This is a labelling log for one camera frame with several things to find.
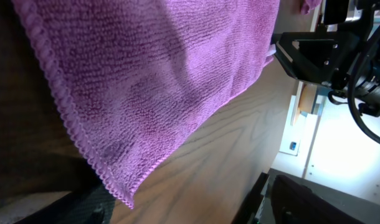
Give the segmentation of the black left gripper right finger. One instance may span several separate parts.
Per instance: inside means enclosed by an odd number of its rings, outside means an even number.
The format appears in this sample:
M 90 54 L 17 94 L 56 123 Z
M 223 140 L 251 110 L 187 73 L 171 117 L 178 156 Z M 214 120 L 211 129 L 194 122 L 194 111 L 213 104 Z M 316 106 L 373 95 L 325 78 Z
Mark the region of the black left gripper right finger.
M 279 224 L 363 224 L 285 175 L 276 176 L 270 201 L 275 222 Z

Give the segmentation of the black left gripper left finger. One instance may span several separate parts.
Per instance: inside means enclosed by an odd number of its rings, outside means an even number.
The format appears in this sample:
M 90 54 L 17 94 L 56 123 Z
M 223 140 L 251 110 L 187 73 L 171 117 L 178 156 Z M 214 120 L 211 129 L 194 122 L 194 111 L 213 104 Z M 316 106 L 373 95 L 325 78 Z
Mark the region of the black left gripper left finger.
M 115 198 L 98 184 L 76 190 L 15 224 L 109 224 Z

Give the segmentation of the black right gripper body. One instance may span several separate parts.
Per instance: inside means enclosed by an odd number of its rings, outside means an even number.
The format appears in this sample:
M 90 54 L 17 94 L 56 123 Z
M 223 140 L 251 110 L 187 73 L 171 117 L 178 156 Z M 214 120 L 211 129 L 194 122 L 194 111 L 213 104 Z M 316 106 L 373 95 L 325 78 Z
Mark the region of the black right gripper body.
M 347 98 L 351 72 L 373 36 L 380 1 L 326 0 L 323 9 L 315 31 L 274 34 L 275 56 L 289 77 Z M 360 100 L 360 114 L 380 116 L 380 38 L 361 66 L 354 97 Z

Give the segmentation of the pink purple microfiber cloth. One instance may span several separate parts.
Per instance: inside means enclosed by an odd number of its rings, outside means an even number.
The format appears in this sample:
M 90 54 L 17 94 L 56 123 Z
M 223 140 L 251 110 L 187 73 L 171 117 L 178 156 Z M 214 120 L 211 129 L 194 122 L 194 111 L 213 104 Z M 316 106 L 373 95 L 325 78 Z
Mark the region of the pink purple microfiber cloth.
M 71 140 L 128 207 L 272 57 L 280 3 L 14 1 Z

